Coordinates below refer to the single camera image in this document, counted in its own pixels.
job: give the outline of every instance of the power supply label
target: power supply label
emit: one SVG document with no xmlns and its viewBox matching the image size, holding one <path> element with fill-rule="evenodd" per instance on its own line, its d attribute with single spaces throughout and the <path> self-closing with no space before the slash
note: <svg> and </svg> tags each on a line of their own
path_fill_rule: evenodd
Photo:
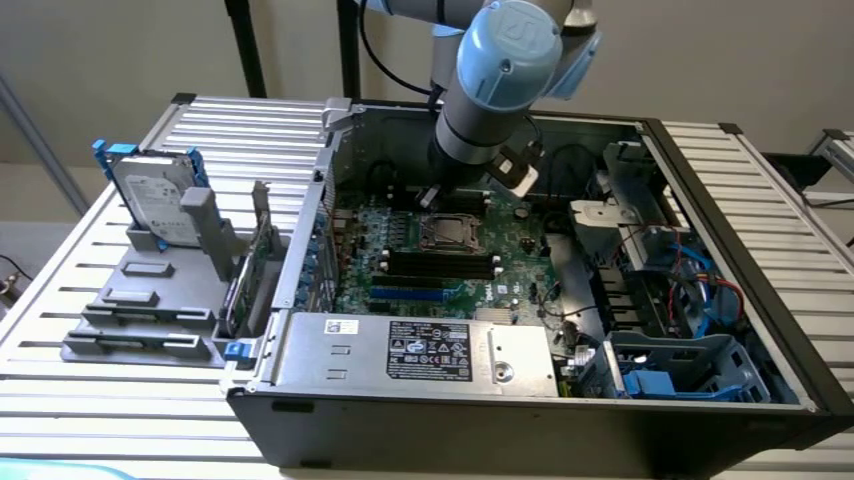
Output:
<svg viewBox="0 0 854 480">
<path fill-rule="evenodd" d="M 389 322 L 385 373 L 397 380 L 471 382 L 468 325 Z"/>
</svg>

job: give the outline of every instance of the white wall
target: white wall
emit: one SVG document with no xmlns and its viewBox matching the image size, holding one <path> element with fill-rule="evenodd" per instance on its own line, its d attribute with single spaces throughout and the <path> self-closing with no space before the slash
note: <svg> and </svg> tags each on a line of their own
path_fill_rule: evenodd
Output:
<svg viewBox="0 0 854 480">
<path fill-rule="evenodd" d="M 333 0 L 253 0 L 270 95 L 340 95 Z M 541 109 L 735 122 L 800 151 L 854 127 L 850 0 L 596 0 L 605 34 L 576 98 Z M 388 66 L 427 84 L 427 25 L 369 14 Z M 62 161 L 141 138 L 176 91 L 245 95 L 220 0 L 1 0 L 0 68 Z M 363 58 L 365 96 L 416 99 Z M 0 115 L 0 161 L 32 158 Z"/>
</svg>

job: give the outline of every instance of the motherboard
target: motherboard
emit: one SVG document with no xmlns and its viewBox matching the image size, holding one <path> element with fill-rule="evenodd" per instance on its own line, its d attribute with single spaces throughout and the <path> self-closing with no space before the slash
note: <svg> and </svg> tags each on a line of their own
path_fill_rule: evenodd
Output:
<svg viewBox="0 0 854 480">
<path fill-rule="evenodd" d="M 559 319 L 539 308 L 540 298 L 548 306 L 557 294 L 543 217 L 532 206 L 479 191 L 456 194 L 435 212 L 401 204 L 341 196 L 333 215 L 336 313 L 544 324 L 556 330 Z"/>
</svg>

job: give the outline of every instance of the metal slat table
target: metal slat table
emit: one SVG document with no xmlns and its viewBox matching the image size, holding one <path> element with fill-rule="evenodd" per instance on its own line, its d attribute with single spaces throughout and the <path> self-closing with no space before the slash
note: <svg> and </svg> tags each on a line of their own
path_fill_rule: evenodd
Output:
<svg viewBox="0 0 854 480">
<path fill-rule="evenodd" d="M 254 222 L 246 193 L 252 180 L 269 181 L 273 221 L 289 234 L 324 145 L 321 112 L 323 103 L 197 97 L 189 105 L 169 107 L 142 146 L 200 148 L 217 203 L 238 230 L 248 231 Z M 836 377 L 854 392 L 854 277 L 834 263 L 834 248 L 815 233 L 820 226 L 804 222 L 743 138 L 715 125 L 667 127 Z M 106 465 L 144 479 L 453 477 L 280 472 L 264 463 L 222 400 L 220 370 L 60 360 L 65 332 L 126 249 L 128 224 L 110 186 L 0 322 L 0 456 Z M 854 434 L 840 434 L 804 452 L 764 452 L 716 478 L 848 479 L 852 450 Z"/>
</svg>

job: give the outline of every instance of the black pole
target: black pole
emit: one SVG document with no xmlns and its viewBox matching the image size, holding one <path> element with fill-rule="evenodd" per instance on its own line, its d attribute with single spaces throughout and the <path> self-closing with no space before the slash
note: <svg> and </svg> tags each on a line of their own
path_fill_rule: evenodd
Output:
<svg viewBox="0 0 854 480">
<path fill-rule="evenodd" d="M 228 12 L 228 17 L 230 17 L 230 26 L 234 29 L 234 40 L 237 41 L 237 52 L 240 53 L 240 63 L 242 64 L 242 77 L 245 78 L 245 88 L 249 91 L 249 97 L 266 98 L 264 71 L 261 69 L 261 59 L 257 55 L 257 43 L 254 42 L 254 31 L 252 29 L 249 1 L 225 0 L 225 11 Z"/>
<path fill-rule="evenodd" d="M 344 96 L 361 98 L 361 79 L 359 74 L 359 30 L 356 19 L 359 7 L 353 0 L 337 0 L 337 42 L 341 56 L 341 84 Z"/>
</svg>

